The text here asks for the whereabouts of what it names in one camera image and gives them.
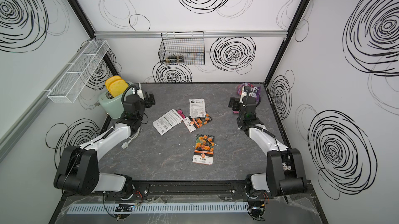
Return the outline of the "green vegetable seed packet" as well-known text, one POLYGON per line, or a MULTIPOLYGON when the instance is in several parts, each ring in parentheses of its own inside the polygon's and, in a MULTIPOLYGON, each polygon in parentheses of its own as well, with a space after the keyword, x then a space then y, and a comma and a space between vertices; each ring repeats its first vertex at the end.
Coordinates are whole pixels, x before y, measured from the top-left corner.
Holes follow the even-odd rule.
POLYGON ((175 110, 172 109, 165 113, 163 116, 153 122, 153 126, 158 133, 163 136, 170 129, 183 121, 183 117, 175 110))

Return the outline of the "small marigold seed packet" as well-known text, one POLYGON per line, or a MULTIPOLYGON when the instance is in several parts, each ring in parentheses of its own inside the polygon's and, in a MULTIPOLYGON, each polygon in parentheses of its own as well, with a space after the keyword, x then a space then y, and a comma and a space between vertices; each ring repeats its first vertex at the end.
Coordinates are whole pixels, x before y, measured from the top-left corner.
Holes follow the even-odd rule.
POLYGON ((192 118, 186 117, 183 119, 183 123, 187 127, 190 133, 194 132, 195 130, 207 125, 213 120, 213 118, 207 113, 203 118, 192 118))

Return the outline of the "large marigold seed packet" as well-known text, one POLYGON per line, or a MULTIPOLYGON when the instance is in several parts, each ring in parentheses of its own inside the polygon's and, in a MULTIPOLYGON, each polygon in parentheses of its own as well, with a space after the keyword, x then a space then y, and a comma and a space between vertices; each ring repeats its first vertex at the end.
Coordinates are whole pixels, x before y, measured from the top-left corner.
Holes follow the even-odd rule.
POLYGON ((213 135, 197 134, 192 162, 213 165, 214 149, 215 137, 213 135))

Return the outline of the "impatiens pink flower packet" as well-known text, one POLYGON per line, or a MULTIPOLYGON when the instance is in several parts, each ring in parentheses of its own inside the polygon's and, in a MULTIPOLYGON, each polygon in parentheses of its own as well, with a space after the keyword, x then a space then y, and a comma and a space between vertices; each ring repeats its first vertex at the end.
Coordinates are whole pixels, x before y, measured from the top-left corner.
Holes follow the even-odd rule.
POLYGON ((186 118, 185 114, 183 113, 183 111, 182 111, 181 109, 177 110, 177 113, 178 113, 183 119, 186 118))

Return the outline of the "mixed flowers seed packet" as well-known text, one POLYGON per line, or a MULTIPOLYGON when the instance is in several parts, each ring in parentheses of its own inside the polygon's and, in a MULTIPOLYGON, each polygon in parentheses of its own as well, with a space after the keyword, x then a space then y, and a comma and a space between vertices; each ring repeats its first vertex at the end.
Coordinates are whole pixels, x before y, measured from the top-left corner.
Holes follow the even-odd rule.
POLYGON ((189 116, 192 118, 204 118, 206 116, 205 99, 189 100, 189 116))

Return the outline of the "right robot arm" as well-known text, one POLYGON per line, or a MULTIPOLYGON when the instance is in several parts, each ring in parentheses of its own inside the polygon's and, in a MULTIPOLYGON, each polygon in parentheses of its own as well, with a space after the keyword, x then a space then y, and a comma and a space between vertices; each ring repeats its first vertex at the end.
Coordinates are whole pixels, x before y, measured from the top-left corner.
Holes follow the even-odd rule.
POLYGON ((240 97, 232 97, 229 101, 229 107, 238 113, 236 122, 239 130, 253 140, 267 157, 266 172, 247 177, 247 191, 266 191, 273 197, 307 192, 308 182, 300 151, 281 143, 267 130, 256 114, 260 101, 258 88, 246 84, 241 86, 240 97))

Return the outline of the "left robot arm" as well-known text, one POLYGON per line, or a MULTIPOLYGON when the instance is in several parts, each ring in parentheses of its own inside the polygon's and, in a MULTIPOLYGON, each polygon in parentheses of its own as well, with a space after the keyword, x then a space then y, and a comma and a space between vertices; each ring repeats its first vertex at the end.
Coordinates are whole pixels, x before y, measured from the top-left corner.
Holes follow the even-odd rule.
POLYGON ((101 173, 99 161, 120 142, 139 134, 145 109, 155 105, 153 94, 133 83, 121 95, 123 112, 106 132, 79 146, 68 146, 61 154, 54 187, 62 191, 88 196, 93 193, 114 192, 128 200, 134 195, 131 177, 101 173))

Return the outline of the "purple candy bag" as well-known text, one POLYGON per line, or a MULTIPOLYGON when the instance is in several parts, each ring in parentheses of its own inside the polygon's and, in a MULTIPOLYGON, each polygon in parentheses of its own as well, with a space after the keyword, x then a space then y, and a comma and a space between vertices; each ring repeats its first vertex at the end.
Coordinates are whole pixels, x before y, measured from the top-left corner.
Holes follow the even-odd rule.
MULTIPOLYGON (((238 95, 242 95, 242 91, 243 91, 243 87, 245 86, 250 86, 251 88, 255 88, 255 86, 251 83, 242 83, 238 86, 237 88, 237 94, 238 95)), ((261 101, 261 95, 260 95, 260 88, 257 87, 257 92, 256 92, 256 104, 259 104, 259 102, 261 101)))

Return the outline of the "mint green toaster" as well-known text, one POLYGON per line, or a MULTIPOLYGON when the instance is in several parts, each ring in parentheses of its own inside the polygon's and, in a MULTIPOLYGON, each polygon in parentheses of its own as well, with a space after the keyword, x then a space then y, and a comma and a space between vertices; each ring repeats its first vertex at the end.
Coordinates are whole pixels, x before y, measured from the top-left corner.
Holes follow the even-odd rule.
POLYGON ((119 119, 124 112, 122 94, 113 97, 110 92, 106 91, 99 95, 98 101, 112 119, 119 119))

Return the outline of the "yellow toast slice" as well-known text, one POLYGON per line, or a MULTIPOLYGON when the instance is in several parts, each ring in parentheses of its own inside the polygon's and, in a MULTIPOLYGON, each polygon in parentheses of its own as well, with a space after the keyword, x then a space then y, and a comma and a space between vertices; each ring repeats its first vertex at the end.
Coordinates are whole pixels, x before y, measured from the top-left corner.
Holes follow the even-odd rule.
POLYGON ((122 79, 122 78, 121 78, 120 76, 118 76, 118 75, 115 75, 115 76, 112 76, 112 77, 108 78, 108 79, 106 80, 106 82, 105 82, 106 88, 109 89, 109 88, 110 88, 110 85, 111 85, 113 82, 118 81, 118 80, 121 80, 121 79, 122 79))
POLYGON ((113 82, 110 85, 110 88, 108 89, 108 91, 110 92, 110 94, 113 97, 117 97, 118 95, 122 94, 123 92, 125 92, 125 90, 128 88, 128 84, 124 81, 124 80, 118 80, 113 82))

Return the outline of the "yellow toast slice back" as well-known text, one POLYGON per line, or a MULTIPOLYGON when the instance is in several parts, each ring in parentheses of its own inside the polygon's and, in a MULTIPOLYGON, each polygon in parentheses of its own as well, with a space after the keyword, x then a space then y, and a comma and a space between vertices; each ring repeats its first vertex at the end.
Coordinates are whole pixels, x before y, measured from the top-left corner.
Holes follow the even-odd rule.
POLYGON ((110 85, 111 85, 113 82, 118 81, 118 80, 121 80, 121 79, 122 79, 122 78, 121 78, 120 76, 118 76, 118 75, 115 75, 115 76, 112 76, 112 77, 108 78, 108 79, 106 80, 106 82, 105 82, 106 88, 109 89, 109 88, 110 88, 110 85))

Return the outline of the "aluminium wall rail back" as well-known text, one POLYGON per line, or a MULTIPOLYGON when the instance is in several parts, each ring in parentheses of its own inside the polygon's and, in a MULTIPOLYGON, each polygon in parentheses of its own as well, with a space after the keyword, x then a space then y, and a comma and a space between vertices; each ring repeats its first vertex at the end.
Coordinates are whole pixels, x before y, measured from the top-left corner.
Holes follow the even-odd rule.
POLYGON ((96 32, 94 36, 98 39, 153 39, 153 38, 228 38, 228 37, 251 37, 251 38, 285 38, 285 30, 249 30, 249 31, 117 31, 96 32))

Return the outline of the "aluminium wall rail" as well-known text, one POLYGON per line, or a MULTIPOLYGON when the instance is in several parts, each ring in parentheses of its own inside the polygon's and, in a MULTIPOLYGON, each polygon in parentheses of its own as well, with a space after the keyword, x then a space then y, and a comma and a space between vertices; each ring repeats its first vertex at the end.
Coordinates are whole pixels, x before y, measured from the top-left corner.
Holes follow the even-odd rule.
POLYGON ((251 37, 251 38, 285 38, 285 30, 249 30, 249 31, 117 31, 96 32, 94 36, 98 39, 153 39, 153 38, 228 38, 228 37, 251 37))
POLYGON ((30 128, 35 119, 41 114, 49 103, 47 97, 48 93, 66 74, 68 68, 78 58, 79 54, 89 45, 94 39, 84 41, 77 53, 71 60, 61 69, 61 71, 51 80, 44 90, 36 97, 36 99, 29 105, 25 112, 17 119, 17 121, 10 127, 10 129, 1 137, 1 162, 9 155, 14 146, 18 143, 25 132, 30 128))

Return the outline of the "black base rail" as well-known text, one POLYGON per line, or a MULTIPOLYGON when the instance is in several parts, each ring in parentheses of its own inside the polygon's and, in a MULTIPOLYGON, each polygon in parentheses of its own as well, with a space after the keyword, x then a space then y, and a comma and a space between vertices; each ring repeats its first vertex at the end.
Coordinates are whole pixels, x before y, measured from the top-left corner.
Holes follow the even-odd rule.
POLYGON ((274 198, 274 194, 261 193, 254 189, 249 179, 244 180, 133 180, 133 192, 129 195, 124 193, 106 193, 106 200, 122 201, 150 201, 152 199, 172 196, 218 196, 227 200, 246 200, 260 196, 261 199, 274 198))

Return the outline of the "aluminium wall rail left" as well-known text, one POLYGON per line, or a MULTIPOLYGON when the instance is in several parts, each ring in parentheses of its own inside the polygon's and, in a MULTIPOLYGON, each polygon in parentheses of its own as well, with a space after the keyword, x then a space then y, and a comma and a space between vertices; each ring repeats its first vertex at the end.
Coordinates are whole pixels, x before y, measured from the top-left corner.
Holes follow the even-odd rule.
POLYGON ((17 121, 10 127, 10 129, 1 137, 1 162, 9 155, 14 146, 18 143, 25 132, 30 128, 35 119, 41 114, 49 103, 47 97, 48 93, 66 74, 68 68, 78 58, 79 54, 89 45, 94 39, 84 41, 77 53, 71 60, 61 69, 61 71, 51 80, 44 90, 36 97, 36 99, 29 105, 25 112, 17 119, 17 121))

